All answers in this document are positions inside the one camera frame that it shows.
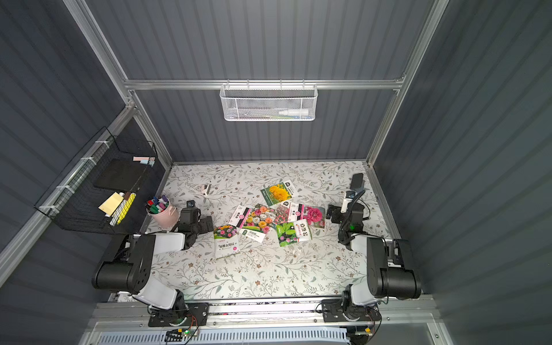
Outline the pink field flowers seed packet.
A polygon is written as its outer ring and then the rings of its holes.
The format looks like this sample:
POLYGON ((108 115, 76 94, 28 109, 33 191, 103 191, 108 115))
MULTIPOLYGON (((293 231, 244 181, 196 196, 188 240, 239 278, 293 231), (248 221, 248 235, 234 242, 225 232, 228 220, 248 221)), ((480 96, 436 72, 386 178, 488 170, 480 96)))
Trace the pink field flowers seed packet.
POLYGON ((274 214, 275 214, 275 218, 273 220, 274 224, 284 224, 288 222, 290 205, 291 205, 291 202, 283 201, 273 206, 274 214))

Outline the mixed ranunculus seed packet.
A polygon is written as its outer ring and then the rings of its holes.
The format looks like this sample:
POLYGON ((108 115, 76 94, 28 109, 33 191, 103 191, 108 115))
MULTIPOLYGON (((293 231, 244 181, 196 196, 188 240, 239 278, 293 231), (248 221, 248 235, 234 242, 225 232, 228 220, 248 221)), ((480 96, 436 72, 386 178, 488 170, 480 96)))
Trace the mixed ranunculus seed packet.
POLYGON ((230 217, 229 224, 238 233, 252 241, 263 243, 270 230, 276 225, 276 213, 264 205, 248 207, 238 205, 230 217))

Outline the yellow sunflower seed packet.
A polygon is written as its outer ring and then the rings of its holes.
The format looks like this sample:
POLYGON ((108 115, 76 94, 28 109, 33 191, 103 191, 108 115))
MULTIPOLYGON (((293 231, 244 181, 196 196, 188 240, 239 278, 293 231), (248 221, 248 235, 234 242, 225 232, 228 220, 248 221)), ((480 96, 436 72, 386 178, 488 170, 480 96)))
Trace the yellow sunflower seed packet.
POLYGON ((282 181, 275 185, 263 188, 261 195, 268 206, 274 206, 284 201, 289 201, 297 193, 297 188, 291 181, 282 181))

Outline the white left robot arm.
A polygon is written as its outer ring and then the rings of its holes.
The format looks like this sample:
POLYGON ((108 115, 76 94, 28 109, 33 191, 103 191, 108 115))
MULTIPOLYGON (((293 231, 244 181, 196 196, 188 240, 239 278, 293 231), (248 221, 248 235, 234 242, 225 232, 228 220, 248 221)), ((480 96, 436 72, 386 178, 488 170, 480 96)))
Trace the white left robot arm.
POLYGON ((186 207, 172 231, 117 235, 109 243, 91 279, 97 290, 129 293, 133 299, 162 311, 188 310, 183 293, 166 286, 152 274, 155 255, 190 249, 201 234, 214 230, 211 216, 197 207, 186 207))

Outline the green mimosa seed packet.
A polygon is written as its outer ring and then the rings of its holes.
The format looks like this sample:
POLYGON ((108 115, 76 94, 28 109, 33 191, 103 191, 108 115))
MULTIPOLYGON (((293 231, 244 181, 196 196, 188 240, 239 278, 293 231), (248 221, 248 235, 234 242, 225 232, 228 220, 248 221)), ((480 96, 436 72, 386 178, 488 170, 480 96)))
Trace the green mimosa seed packet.
POLYGON ((275 229, 281 247, 312 240, 312 234, 306 219, 277 224, 275 229))

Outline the chrysanthemum seed packet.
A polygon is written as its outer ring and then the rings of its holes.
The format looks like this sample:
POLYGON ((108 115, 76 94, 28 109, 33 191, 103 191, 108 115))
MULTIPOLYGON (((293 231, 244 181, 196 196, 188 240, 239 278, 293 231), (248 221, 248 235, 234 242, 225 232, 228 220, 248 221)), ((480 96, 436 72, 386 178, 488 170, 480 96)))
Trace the chrysanthemum seed packet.
POLYGON ((214 233, 214 254, 216 259, 239 253, 239 234, 232 225, 217 227, 214 233))

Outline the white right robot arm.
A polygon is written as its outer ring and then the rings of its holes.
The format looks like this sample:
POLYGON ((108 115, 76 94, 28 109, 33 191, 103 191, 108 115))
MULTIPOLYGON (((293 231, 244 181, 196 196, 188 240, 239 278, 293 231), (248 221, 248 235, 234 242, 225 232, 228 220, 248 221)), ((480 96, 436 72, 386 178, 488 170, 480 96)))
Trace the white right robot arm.
POLYGON ((321 304, 326 322, 379 321, 378 301, 417 299, 422 293, 411 246, 403 239, 384 239, 363 230, 365 207, 351 204, 346 211, 330 205, 326 218, 339 225, 338 240, 366 259, 366 280, 345 287, 340 300, 321 304))

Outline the pink hollyhock seed packet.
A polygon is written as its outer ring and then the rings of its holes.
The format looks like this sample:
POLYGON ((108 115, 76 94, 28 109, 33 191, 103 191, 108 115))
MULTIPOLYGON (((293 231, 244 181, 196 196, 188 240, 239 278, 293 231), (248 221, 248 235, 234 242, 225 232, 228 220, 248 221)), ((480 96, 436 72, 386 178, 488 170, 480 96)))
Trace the pink hollyhock seed packet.
POLYGON ((306 220, 311 229, 324 229, 326 226, 326 209, 306 204, 290 204, 288 222, 306 220))

